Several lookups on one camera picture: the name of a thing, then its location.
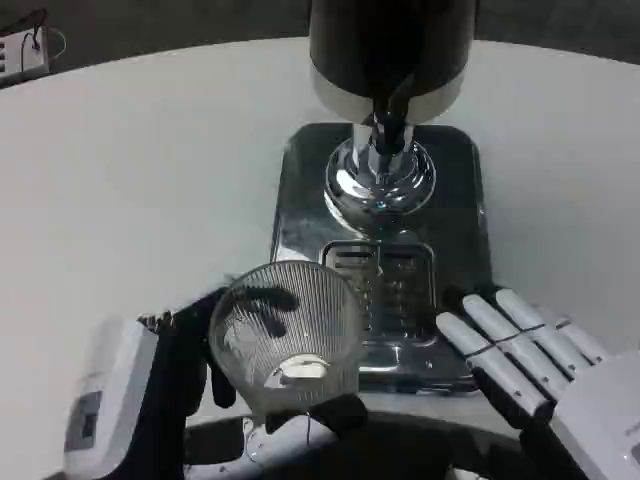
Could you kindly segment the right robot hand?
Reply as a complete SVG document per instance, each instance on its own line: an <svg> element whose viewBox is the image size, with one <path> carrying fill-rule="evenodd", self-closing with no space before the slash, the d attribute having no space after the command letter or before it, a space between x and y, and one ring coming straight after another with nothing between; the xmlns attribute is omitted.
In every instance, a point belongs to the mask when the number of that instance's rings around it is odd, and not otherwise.
<svg viewBox="0 0 640 480"><path fill-rule="evenodd" d="M609 354L576 323L550 324L514 290L449 287L439 333L519 433L537 479L639 476L639 351Z"/></svg>

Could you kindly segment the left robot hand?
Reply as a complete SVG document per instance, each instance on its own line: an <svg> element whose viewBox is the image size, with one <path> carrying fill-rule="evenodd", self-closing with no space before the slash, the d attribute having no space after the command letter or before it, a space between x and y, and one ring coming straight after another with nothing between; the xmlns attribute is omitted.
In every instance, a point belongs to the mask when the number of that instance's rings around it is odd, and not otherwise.
<svg viewBox="0 0 640 480"><path fill-rule="evenodd" d="M351 438L362 310L338 275L275 263L173 311L101 322L74 391L69 479L257 479Z"/></svg>

